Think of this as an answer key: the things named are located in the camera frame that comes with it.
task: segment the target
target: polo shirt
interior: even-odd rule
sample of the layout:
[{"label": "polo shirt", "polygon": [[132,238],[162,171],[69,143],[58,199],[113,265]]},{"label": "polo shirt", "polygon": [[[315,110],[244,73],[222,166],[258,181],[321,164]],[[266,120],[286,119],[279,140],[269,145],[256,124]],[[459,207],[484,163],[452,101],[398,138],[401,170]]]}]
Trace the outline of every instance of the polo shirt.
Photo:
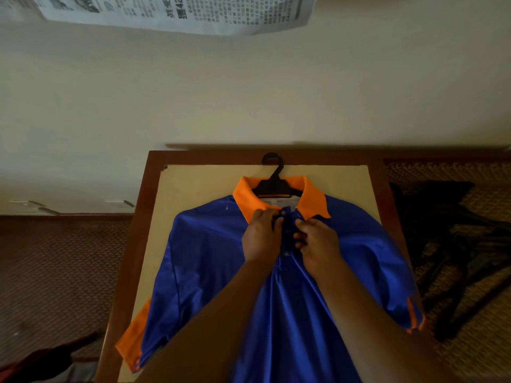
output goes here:
[{"label": "polo shirt", "polygon": [[178,214],[145,304],[116,345],[131,371],[208,304],[244,263],[243,233],[256,209],[280,209],[281,253],[255,303],[232,370],[234,382],[359,382],[315,280],[294,246],[295,220],[318,218],[339,236],[341,256],[375,301],[408,331],[424,317],[412,303],[410,267],[382,226],[360,207],[332,198],[307,177],[285,180],[303,191],[295,209],[252,192],[261,178],[243,177],[233,195]]}]

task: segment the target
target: shirt collar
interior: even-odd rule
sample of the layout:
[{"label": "shirt collar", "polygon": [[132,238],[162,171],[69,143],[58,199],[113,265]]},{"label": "shirt collar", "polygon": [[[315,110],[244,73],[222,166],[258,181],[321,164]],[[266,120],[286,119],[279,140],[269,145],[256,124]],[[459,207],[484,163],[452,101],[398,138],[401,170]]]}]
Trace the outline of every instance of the shirt collar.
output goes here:
[{"label": "shirt collar", "polygon": [[[261,180],[267,178],[245,177],[243,176],[234,189],[234,201],[240,208],[246,221],[250,223],[255,210],[257,209],[282,209],[282,207],[272,206],[259,199],[253,192]],[[300,191],[303,191],[302,197],[298,202],[297,209],[308,220],[316,215],[324,218],[330,218],[327,209],[327,199],[323,192],[317,189],[306,176],[284,177],[289,185]]]}]

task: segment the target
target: hanger hook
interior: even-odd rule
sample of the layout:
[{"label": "hanger hook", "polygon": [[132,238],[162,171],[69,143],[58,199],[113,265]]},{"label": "hanger hook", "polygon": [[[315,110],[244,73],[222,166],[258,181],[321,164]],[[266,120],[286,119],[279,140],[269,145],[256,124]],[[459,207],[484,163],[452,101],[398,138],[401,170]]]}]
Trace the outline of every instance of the hanger hook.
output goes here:
[{"label": "hanger hook", "polygon": [[275,152],[267,153],[263,156],[263,160],[261,161],[261,163],[263,165],[266,165],[266,162],[272,159],[278,161],[278,168],[275,170],[275,172],[273,172],[273,174],[270,177],[270,180],[280,180],[280,177],[278,175],[280,174],[280,172],[282,172],[282,169],[284,169],[284,159],[280,154]]}]

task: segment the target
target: hand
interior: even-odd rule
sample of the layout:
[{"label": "hand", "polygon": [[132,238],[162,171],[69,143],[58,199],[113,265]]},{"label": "hand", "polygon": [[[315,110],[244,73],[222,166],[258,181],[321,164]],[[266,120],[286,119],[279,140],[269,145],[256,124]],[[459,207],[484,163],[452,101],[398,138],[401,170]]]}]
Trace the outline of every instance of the hand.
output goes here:
[{"label": "hand", "polygon": [[297,239],[297,249],[302,251],[303,265],[309,274],[317,281],[339,264],[343,264],[337,233],[325,223],[317,219],[304,222],[296,220],[296,226],[301,232],[294,233]]},{"label": "hand", "polygon": [[252,221],[241,239],[245,262],[257,262],[269,269],[275,265],[281,252],[282,223],[284,221],[284,218],[278,218],[272,227],[273,217],[276,215],[278,215],[276,209],[255,210]]}]

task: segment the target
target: beige board surface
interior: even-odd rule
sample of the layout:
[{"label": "beige board surface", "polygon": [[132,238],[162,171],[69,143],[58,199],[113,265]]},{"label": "beige board surface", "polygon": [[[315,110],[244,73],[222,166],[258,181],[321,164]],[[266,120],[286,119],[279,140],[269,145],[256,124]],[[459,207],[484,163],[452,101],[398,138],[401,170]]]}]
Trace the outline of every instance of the beige board surface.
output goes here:
[{"label": "beige board surface", "polygon": [[[232,194],[241,176],[268,177],[274,170],[275,166],[262,165],[169,165],[162,172],[133,317],[152,295],[174,217]],[[307,176],[323,193],[356,204],[380,221],[366,165],[290,165],[281,173],[288,176]],[[133,382],[137,375],[123,364],[118,380]]]}]

